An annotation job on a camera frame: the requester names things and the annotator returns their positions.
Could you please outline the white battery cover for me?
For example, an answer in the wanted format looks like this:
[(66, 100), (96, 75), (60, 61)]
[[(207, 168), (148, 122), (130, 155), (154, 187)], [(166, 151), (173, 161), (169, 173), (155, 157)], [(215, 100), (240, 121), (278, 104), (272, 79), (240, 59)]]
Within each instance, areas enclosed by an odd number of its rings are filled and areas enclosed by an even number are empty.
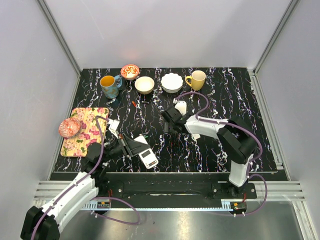
[(192, 134), (191, 136), (192, 136), (192, 139), (193, 139), (193, 140), (197, 140), (197, 139), (200, 138), (200, 135), (199, 135), (199, 134)]

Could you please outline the white red remote control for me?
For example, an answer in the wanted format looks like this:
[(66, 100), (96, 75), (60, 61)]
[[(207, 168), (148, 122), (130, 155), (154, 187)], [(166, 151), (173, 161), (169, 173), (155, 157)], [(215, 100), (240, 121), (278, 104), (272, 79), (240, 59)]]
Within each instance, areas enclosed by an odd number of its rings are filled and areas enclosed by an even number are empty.
[[(143, 135), (136, 137), (134, 140), (137, 142), (143, 143), (145, 145), (148, 145), (148, 142), (146, 141)], [(154, 154), (150, 146), (148, 147), (148, 149), (139, 153), (138, 156), (140, 157), (141, 161), (143, 162), (143, 164), (147, 169), (151, 169), (159, 163), (156, 155)]]

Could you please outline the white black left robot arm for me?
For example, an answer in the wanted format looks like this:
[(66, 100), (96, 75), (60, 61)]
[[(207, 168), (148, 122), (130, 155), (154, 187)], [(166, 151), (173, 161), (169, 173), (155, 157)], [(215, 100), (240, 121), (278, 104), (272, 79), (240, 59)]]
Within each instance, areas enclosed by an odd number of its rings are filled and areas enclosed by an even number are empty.
[(87, 148), (84, 171), (51, 201), (42, 207), (32, 206), (26, 213), (20, 238), (22, 240), (57, 240), (65, 225), (91, 199), (111, 192), (103, 163), (122, 156), (134, 157), (150, 150), (143, 136), (135, 139), (120, 134), (119, 139), (105, 148), (102, 143), (91, 143)]

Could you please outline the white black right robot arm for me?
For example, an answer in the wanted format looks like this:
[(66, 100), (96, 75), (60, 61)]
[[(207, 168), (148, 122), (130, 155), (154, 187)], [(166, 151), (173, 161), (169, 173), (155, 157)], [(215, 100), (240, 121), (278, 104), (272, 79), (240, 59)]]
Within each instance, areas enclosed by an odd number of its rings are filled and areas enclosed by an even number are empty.
[(213, 119), (190, 114), (183, 115), (175, 107), (163, 111), (161, 115), (170, 132), (190, 134), (195, 138), (207, 136), (218, 139), (223, 151), (231, 160), (227, 186), (228, 194), (239, 198), (245, 193), (245, 182), (249, 179), (248, 167), (257, 149), (257, 138), (239, 117)]

